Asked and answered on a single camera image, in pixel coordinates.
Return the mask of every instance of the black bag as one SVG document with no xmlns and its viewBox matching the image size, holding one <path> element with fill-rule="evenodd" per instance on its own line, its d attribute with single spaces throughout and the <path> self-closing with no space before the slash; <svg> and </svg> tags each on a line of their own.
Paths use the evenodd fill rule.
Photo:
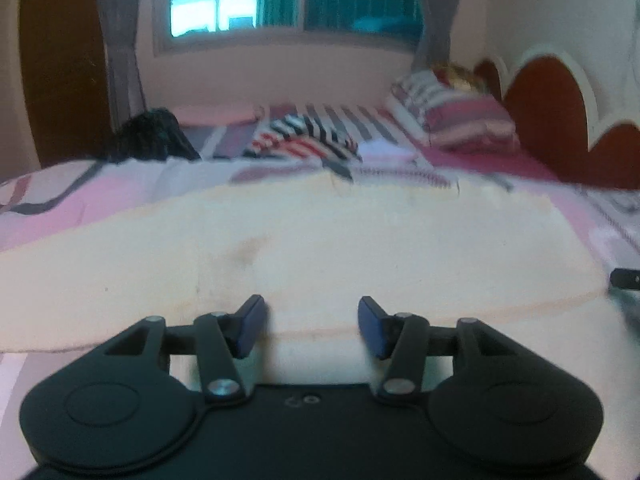
<svg viewBox="0 0 640 480">
<path fill-rule="evenodd" d="M 116 132 L 107 151 L 107 161 L 113 163 L 128 158 L 167 160 L 169 156 L 200 160 L 180 129 L 178 119 L 166 108 L 149 110 L 129 119 Z"/>
</svg>

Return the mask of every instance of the window frame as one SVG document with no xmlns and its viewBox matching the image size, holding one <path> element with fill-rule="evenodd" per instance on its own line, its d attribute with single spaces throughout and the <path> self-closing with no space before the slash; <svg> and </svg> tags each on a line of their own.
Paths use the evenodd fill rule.
<svg viewBox="0 0 640 480">
<path fill-rule="evenodd" d="M 391 35 L 350 30 L 305 30 L 306 0 L 298 0 L 298 19 L 293 27 L 255 27 L 171 34 L 171 0 L 153 0 L 154 55 L 179 54 L 230 46 L 265 44 L 328 44 L 415 52 L 416 44 Z"/>
</svg>

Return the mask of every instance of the pillow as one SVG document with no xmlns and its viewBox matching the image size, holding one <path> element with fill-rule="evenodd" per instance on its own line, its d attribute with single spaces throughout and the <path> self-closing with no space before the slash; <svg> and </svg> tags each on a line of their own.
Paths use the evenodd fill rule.
<svg viewBox="0 0 640 480">
<path fill-rule="evenodd" d="M 253 123 L 264 117 L 262 107 L 243 102 L 215 106 L 177 106 L 171 111 L 180 126 L 226 126 Z"/>
<path fill-rule="evenodd" d="M 515 124 L 494 97 L 443 80 L 431 70 L 403 77 L 392 85 L 386 106 L 425 146 L 459 153 L 519 151 Z"/>
</svg>

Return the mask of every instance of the brown wooden door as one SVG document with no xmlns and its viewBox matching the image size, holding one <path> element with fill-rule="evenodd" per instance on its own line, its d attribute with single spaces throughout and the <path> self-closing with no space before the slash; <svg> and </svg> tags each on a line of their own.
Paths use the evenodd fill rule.
<svg viewBox="0 0 640 480">
<path fill-rule="evenodd" d="M 98 156 L 111 135 L 96 0 L 20 0 L 27 112 L 43 167 Z"/>
</svg>

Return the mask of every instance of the window sill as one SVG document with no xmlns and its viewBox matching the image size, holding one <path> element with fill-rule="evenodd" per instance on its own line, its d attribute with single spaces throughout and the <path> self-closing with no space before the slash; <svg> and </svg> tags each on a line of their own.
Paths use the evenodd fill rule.
<svg viewBox="0 0 640 480">
<path fill-rule="evenodd" d="M 295 27 L 266 27 L 232 32 L 192 32 L 178 38 L 166 38 L 156 43 L 154 55 L 156 57 L 172 56 L 185 52 L 267 44 L 343 45 L 409 53 L 414 53 L 416 48 L 413 41 L 383 34 L 346 30 L 300 31 Z"/>
</svg>

